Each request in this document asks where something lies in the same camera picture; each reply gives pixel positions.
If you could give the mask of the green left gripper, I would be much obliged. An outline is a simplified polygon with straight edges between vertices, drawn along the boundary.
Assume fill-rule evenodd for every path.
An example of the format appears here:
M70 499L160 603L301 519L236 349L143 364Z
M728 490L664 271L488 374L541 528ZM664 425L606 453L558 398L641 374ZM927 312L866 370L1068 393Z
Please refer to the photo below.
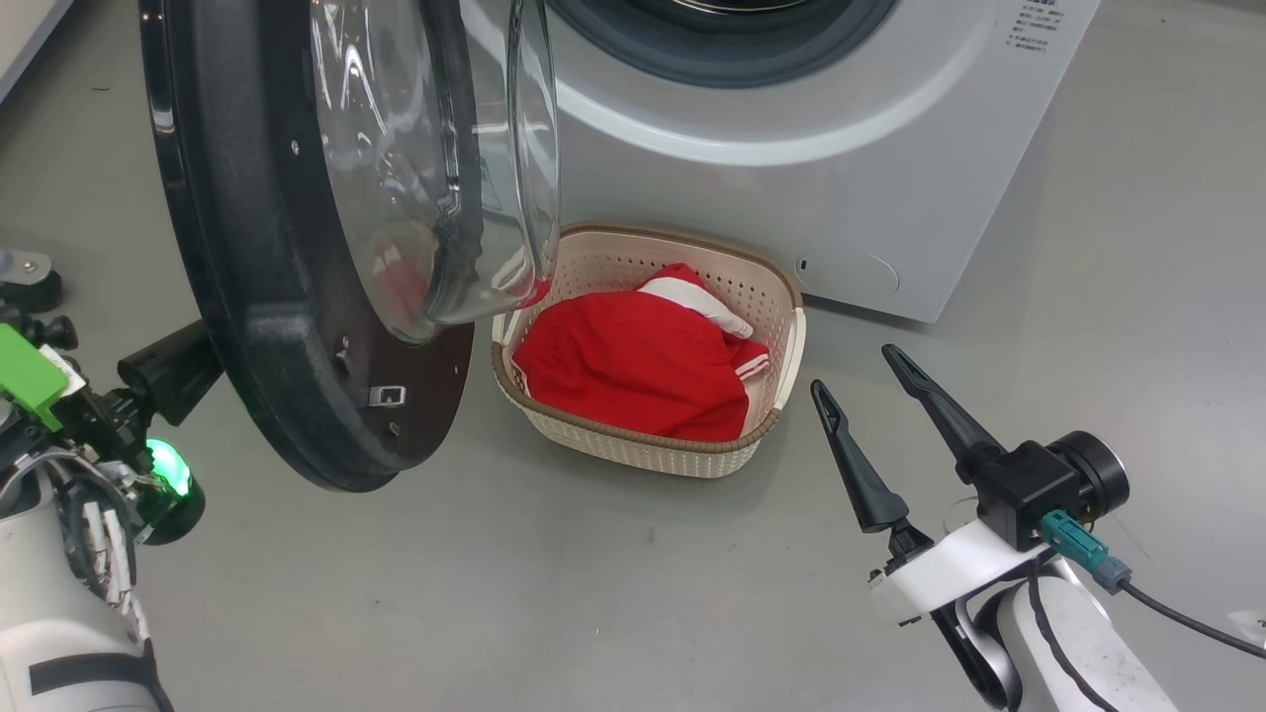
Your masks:
M57 351L35 347L10 324L1 327L3 397L16 405L27 428L54 446L130 467L152 465L146 413L182 424L225 366L199 319L122 359L116 371L127 388L92 391Z

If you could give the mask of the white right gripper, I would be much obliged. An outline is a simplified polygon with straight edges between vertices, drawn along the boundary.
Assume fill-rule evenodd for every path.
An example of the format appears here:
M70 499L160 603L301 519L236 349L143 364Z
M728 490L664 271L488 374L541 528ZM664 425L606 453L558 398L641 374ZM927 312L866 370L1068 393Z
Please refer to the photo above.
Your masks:
M887 343L881 353L908 397L936 424L955 456L955 473L974 484L979 466L1000 457L1004 447L904 350ZM893 528L891 557L868 578L874 612L898 626L931 620L986 707L1018 709L1023 685L1017 666L1004 646L968 618L967 602L987 587L1024 576L1031 563L1048 554L1048 546L1018 552L980 521L931 541L906 521L909 505L887 488L860 448L828 386L813 380L810 397L860 531L874 535Z

